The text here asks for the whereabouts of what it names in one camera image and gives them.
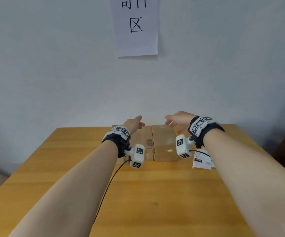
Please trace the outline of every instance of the hand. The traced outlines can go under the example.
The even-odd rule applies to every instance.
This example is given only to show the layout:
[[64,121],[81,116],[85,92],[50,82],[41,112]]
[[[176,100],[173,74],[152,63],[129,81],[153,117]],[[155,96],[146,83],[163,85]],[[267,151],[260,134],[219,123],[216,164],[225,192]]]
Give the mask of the hand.
[[[178,111],[173,115],[165,116],[167,119],[166,125],[170,124],[170,127],[174,127],[176,125],[186,125],[187,127],[190,125],[191,120],[196,117],[197,115],[185,112],[185,111]],[[178,130],[178,134],[181,133],[185,128]]]
[[130,135],[134,134],[137,129],[141,129],[146,126],[145,123],[141,122],[142,116],[136,116],[135,119],[128,119],[123,126],[127,127],[130,131]]

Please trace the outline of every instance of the wall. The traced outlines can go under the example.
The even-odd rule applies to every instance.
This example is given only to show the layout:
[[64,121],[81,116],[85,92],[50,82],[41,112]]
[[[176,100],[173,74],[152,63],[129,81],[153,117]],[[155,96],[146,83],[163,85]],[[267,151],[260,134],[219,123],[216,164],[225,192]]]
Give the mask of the wall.
[[285,134],[285,0],[160,0],[159,55],[117,58],[109,0],[0,0],[0,169],[56,127],[185,110],[273,149]]

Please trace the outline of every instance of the black cable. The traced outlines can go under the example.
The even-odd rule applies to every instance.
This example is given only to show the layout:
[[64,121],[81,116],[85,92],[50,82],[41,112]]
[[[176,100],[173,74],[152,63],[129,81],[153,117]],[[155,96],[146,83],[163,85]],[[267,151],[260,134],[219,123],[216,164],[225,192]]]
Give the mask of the black cable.
[[202,153],[202,154],[204,154],[204,155],[209,156],[208,154],[206,154],[206,153],[204,153],[204,152],[202,152],[202,151],[198,151],[198,150],[189,150],[189,151],[195,151],[195,152],[199,152],[199,153]]
[[100,211],[101,205],[102,205],[102,203],[103,203],[104,197],[105,197],[105,195],[106,195],[106,192],[107,192],[107,190],[108,190],[108,188],[109,188],[109,186],[110,186],[110,184],[111,184],[111,182],[112,182],[114,176],[115,176],[116,173],[120,170],[120,168],[121,168],[126,162],[129,162],[129,161],[131,161],[130,158],[129,158],[128,160],[126,160],[126,161],[117,169],[117,171],[114,173],[112,179],[111,179],[110,182],[108,183],[108,186],[107,186],[107,188],[106,188],[106,190],[105,190],[105,193],[104,193],[103,198],[102,198],[102,200],[101,200],[101,204],[100,204],[100,206],[99,206],[99,208],[98,208],[98,211],[97,211],[97,213],[96,213],[96,216],[95,216],[95,219],[94,219],[93,223],[95,222],[95,220],[96,220],[96,218],[97,218],[97,216],[98,216],[98,214],[99,214],[99,211]]

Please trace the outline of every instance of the forearm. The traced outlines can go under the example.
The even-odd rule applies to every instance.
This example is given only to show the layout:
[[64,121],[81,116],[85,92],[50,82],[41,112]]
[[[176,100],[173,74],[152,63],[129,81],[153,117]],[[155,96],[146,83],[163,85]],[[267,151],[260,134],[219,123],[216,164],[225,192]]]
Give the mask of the forearm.
[[285,236],[285,169],[217,129],[204,144],[252,231]]
[[103,142],[46,192],[10,237],[88,237],[117,156],[117,146]]

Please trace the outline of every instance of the wooden tabletop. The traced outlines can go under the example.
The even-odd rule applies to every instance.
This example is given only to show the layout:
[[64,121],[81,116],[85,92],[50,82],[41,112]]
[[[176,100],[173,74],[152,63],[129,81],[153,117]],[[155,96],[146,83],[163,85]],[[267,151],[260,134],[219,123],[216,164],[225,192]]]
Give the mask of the wooden tabletop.
[[[226,132],[263,151],[236,125]],[[0,187],[0,237],[6,237],[45,192],[100,143],[110,127],[57,128]],[[125,165],[93,226],[95,236],[253,236],[216,169],[192,158]]]

